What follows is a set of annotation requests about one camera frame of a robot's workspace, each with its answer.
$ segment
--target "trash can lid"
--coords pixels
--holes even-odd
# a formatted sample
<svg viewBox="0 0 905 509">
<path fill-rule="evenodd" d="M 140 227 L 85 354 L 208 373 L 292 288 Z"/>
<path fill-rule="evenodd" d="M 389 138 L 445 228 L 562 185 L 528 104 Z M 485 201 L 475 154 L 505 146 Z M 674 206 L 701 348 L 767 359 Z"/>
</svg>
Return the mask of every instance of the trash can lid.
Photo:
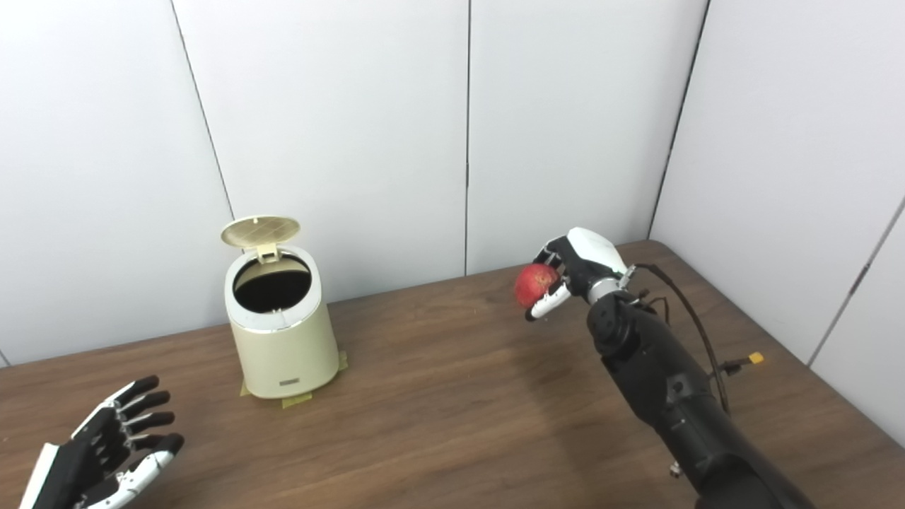
<svg viewBox="0 0 905 509">
<path fill-rule="evenodd" d="M 249 216 L 226 225 L 220 238 L 228 245 L 256 249 L 258 260 L 266 264 L 280 259 L 276 245 L 293 238 L 299 230 L 299 222 L 291 217 Z"/>
</svg>

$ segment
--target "apple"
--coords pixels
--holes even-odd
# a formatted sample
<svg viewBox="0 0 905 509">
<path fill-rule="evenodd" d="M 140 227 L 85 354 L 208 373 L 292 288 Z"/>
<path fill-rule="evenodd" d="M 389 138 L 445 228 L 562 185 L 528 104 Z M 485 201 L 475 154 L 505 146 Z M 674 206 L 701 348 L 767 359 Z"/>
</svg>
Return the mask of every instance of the apple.
<svg viewBox="0 0 905 509">
<path fill-rule="evenodd" d="M 533 306 L 559 279 L 556 269 L 544 264 L 531 264 L 522 269 L 515 280 L 515 299 L 525 309 Z"/>
</svg>

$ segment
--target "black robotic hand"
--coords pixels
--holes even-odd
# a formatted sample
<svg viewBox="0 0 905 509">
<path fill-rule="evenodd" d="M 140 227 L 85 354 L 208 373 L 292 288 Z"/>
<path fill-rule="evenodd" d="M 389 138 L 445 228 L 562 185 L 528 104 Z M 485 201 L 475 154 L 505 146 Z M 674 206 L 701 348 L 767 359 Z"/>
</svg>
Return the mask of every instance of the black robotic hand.
<svg viewBox="0 0 905 509">
<path fill-rule="evenodd" d="M 169 392 L 149 392 L 159 381 L 151 376 L 129 383 L 104 399 L 68 442 L 44 444 L 19 509 L 119 509 L 141 493 L 185 441 L 176 433 L 143 433 L 175 419 L 172 412 L 142 414 L 169 401 Z M 119 471 L 141 450 L 148 453 Z"/>
</svg>

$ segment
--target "trash can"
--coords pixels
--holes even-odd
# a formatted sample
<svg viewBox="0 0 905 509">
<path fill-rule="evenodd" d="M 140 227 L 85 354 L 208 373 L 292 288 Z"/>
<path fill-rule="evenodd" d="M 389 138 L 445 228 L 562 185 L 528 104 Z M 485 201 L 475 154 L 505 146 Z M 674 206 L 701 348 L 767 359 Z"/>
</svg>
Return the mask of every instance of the trash can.
<svg viewBox="0 0 905 509">
<path fill-rule="evenodd" d="M 245 387 L 258 398 L 309 392 L 339 369 L 318 266 L 305 250 L 282 244 L 298 232 L 289 217 L 252 216 L 220 235 L 245 250 L 226 272 L 224 295 Z"/>
</svg>

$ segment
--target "robotic arm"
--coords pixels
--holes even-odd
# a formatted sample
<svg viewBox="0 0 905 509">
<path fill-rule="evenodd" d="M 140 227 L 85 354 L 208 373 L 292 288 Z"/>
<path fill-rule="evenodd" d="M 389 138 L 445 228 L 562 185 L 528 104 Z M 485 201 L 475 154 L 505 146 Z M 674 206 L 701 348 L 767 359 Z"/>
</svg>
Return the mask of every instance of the robotic arm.
<svg viewBox="0 0 905 509">
<path fill-rule="evenodd" d="M 175 419 L 172 412 L 139 415 L 169 401 L 169 392 L 149 392 L 158 383 L 154 376 L 129 383 L 104 399 L 68 442 L 44 444 L 19 509 L 119 509 L 148 487 L 185 441 L 176 433 L 142 433 Z M 118 472 L 142 449 L 149 452 Z"/>
<path fill-rule="evenodd" d="M 587 327 L 607 372 L 634 414 L 660 435 L 700 498 L 699 509 L 813 509 L 738 431 L 710 391 L 710 377 L 669 326 L 625 290 L 626 267 L 613 244 L 584 228 L 551 240 L 535 263 L 563 267 L 526 319 L 569 296 L 591 308 Z"/>
</svg>

